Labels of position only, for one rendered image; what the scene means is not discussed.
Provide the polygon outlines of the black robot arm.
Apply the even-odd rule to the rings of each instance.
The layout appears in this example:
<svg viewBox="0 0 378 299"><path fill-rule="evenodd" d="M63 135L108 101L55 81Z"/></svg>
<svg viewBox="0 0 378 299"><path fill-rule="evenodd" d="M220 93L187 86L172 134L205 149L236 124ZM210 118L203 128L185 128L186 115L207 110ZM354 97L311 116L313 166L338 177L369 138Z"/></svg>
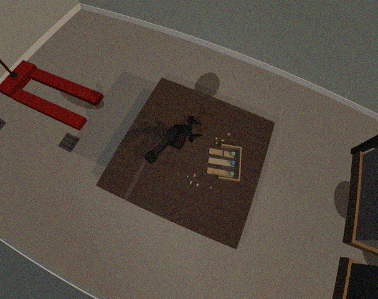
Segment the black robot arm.
<svg viewBox="0 0 378 299"><path fill-rule="evenodd" d="M181 133L181 129L183 130L184 137L189 136L188 126L181 127L181 125L175 124L174 126L170 127L165 139L163 139L162 142L160 142L160 144L155 147L155 149L152 149L151 151L146 153L145 159L149 164L153 164L156 161L157 155L162 152L163 149L177 142L177 133Z"/></svg>

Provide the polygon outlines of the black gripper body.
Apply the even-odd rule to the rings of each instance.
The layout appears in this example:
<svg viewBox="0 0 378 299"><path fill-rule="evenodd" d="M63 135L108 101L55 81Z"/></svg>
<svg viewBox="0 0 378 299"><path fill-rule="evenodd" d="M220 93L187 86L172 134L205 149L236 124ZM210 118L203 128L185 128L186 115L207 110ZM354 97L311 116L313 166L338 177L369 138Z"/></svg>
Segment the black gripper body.
<svg viewBox="0 0 378 299"><path fill-rule="evenodd" d="M188 131L190 133L190 135L189 135L189 142L191 142L191 143L193 142L193 140L192 140L192 137L193 137L193 134L192 134L192 120L193 120L193 116L190 116L188 118L188 124L189 125L185 125L185 124L181 125L181 127L188 126Z"/></svg>

